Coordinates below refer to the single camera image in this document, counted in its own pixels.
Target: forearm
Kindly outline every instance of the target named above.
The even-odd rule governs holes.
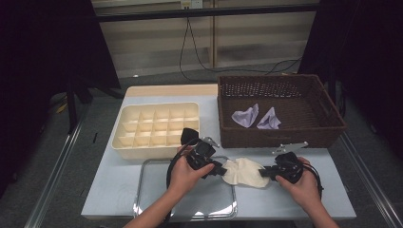
[[[316,228],[338,228],[322,203],[303,207]]]
[[[165,216],[172,210],[182,198],[182,195],[173,191],[166,191],[151,206],[145,209],[140,215],[131,220],[125,228],[130,227],[157,227],[163,222]]]

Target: power outlet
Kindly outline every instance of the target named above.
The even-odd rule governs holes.
[[[181,8],[182,8],[182,10],[192,9],[192,1],[191,0],[181,0]]]
[[[202,9],[202,0],[192,0],[191,9]]]

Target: lavender fabric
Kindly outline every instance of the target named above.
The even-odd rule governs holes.
[[[278,129],[281,122],[278,120],[275,108],[272,107],[258,123],[258,129]]]
[[[253,107],[249,107],[246,111],[236,111],[232,114],[232,120],[237,124],[250,127],[259,114],[259,105],[255,104]]]

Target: beige compartment box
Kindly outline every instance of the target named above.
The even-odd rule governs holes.
[[[185,127],[200,132],[198,104],[128,105],[122,109],[112,147],[126,160],[173,158]]]

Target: folded cloth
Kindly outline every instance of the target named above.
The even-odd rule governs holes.
[[[263,178],[260,175],[259,170],[264,168],[261,164],[246,158],[236,159],[235,161],[228,160],[222,167],[227,170],[222,179],[232,185],[242,183],[262,188],[270,181],[269,178]]]
[[[278,120],[275,108],[272,107],[258,123],[258,129],[278,129],[281,122]]]
[[[255,104],[246,111],[236,111],[232,114],[232,120],[243,127],[250,127],[259,114],[259,105]]]

